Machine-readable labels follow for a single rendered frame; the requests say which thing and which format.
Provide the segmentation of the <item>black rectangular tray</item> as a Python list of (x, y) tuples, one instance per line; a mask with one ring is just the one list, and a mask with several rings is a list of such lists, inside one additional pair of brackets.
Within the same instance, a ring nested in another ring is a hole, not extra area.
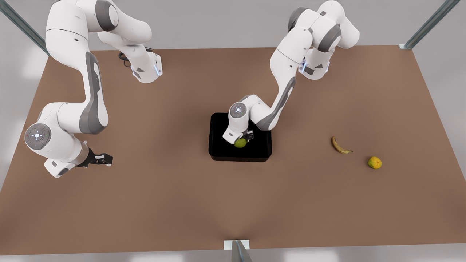
[(262, 131), (249, 120), (248, 130), (253, 131), (253, 139), (243, 148), (237, 148), (223, 139), (228, 127), (228, 114), (217, 112), (211, 115), (209, 149), (211, 158), (215, 161), (265, 162), (272, 154), (272, 133)]

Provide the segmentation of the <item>yellow brown banana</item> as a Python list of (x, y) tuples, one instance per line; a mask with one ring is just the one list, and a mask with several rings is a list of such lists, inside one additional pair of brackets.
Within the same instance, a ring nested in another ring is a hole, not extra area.
[(348, 153), (354, 152), (353, 150), (347, 150), (347, 149), (344, 149), (341, 146), (339, 146), (339, 144), (337, 143), (336, 138), (334, 136), (331, 137), (331, 144), (332, 144), (333, 148), (336, 151), (338, 151), (339, 153), (341, 153), (341, 154), (348, 154)]

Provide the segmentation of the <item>silver frame post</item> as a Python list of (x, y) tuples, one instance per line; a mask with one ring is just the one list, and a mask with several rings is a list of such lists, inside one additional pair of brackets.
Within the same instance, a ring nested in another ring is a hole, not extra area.
[(11, 7), (5, 0), (0, 0), (0, 12), (19, 28), (32, 42), (40, 47), (48, 56), (45, 40)]
[(399, 44), (401, 50), (412, 50), (461, 0), (445, 0), (430, 16), (417, 32), (404, 44)]
[(231, 250), (231, 262), (253, 262), (249, 249), (249, 240), (224, 240), (224, 250)]

